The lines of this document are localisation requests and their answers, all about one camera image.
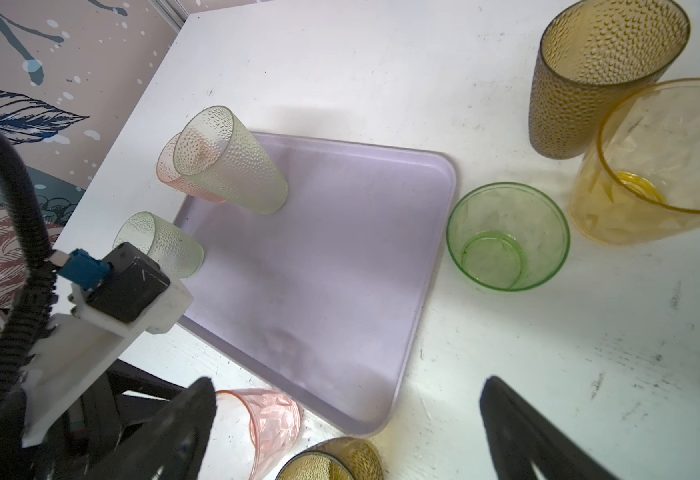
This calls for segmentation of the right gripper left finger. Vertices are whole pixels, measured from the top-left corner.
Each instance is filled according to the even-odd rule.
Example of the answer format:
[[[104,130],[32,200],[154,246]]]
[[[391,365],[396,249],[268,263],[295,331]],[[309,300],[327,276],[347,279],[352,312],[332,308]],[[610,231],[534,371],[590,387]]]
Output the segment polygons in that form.
[[[91,468],[85,477],[196,479],[215,414],[216,396],[212,381],[201,377]]]

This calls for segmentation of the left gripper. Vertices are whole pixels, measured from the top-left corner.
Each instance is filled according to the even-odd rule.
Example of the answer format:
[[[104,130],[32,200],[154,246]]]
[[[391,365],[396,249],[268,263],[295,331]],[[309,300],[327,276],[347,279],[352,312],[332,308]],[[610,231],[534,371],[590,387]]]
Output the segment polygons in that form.
[[[129,363],[115,361],[47,431],[43,477],[84,476],[182,390]]]

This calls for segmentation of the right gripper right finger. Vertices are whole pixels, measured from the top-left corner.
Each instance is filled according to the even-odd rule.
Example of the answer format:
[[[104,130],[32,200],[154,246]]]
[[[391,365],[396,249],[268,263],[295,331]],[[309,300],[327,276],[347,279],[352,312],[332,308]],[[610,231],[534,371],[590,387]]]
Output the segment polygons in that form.
[[[487,379],[479,405],[499,479],[616,479],[501,378]]]

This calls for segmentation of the pink smooth cup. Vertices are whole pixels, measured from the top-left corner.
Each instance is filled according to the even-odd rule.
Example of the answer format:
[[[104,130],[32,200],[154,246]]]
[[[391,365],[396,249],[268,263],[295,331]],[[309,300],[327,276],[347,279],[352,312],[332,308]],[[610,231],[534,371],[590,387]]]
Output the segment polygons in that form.
[[[201,479],[262,479],[296,443],[299,406],[267,389],[220,390]]]

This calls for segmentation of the brown textured cup front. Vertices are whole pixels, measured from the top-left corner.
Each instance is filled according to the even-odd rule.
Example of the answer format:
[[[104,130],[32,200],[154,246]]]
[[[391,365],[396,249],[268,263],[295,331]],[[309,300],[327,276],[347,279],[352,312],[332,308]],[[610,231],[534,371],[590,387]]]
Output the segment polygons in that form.
[[[339,437],[313,445],[292,457],[277,480],[383,480],[381,459],[368,440]]]

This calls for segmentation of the green smooth cup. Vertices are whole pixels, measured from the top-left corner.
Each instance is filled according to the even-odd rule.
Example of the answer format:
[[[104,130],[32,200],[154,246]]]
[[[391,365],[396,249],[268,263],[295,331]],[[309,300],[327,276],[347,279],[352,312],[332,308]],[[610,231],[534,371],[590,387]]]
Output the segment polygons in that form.
[[[469,280],[501,292],[547,283],[565,264],[571,244],[557,203],[517,182],[490,183],[462,197],[445,238],[450,257]]]

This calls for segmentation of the pink textured cup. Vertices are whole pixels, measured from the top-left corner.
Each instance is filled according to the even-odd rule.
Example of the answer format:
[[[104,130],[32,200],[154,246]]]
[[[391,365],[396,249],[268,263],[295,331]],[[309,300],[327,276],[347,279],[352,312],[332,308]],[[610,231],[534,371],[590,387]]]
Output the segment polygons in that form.
[[[224,203],[224,198],[211,193],[178,173],[173,162],[178,138],[179,133],[175,134],[163,147],[156,163],[157,178],[164,184],[189,196],[217,204]]]

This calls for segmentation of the pale green textured cup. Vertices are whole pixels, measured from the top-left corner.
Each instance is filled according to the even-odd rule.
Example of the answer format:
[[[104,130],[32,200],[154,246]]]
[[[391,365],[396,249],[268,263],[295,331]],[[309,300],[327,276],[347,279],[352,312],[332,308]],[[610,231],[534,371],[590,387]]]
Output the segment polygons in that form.
[[[226,106],[208,107],[180,132],[173,165],[183,178],[240,207],[268,215],[289,194],[284,175]]]

